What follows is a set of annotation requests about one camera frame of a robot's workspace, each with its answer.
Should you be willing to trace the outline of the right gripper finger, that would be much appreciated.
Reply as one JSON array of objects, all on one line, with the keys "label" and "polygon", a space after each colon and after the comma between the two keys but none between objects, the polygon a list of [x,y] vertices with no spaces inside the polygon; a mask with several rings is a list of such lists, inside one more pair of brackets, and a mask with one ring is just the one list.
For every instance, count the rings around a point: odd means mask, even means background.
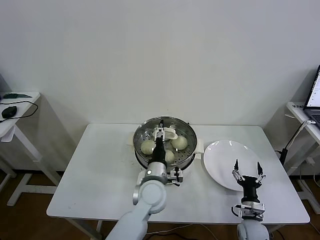
[{"label": "right gripper finger", "polygon": [[237,182],[244,182],[245,178],[241,175],[239,171],[239,162],[238,159],[236,159],[233,170],[232,170],[232,175],[235,178]]},{"label": "right gripper finger", "polygon": [[255,178],[254,182],[256,185],[261,185],[262,180],[266,177],[266,175],[263,172],[263,168],[260,164],[260,162],[257,162],[257,177]]}]

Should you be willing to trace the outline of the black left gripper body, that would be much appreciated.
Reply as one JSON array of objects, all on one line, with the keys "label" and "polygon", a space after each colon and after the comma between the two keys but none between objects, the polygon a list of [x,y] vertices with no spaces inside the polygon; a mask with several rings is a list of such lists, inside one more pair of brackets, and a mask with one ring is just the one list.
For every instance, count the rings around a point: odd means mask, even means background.
[{"label": "black left gripper body", "polygon": [[166,151],[162,140],[156,140],[155,148],[152,152],[151,162],[162,163],[166,165]]}]

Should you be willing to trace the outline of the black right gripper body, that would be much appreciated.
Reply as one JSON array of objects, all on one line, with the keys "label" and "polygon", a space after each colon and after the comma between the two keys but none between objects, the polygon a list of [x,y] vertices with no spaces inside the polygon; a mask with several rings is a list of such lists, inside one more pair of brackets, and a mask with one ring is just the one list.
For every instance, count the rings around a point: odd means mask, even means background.
[{"label": "black right gripper body", "polygon": [[244,180],[237,180],[237,183],[243,189],[243,198],[242,200],[257,200],[257,189],[261,187],[261,183],[257,177],[254,176],[244,176]]}]

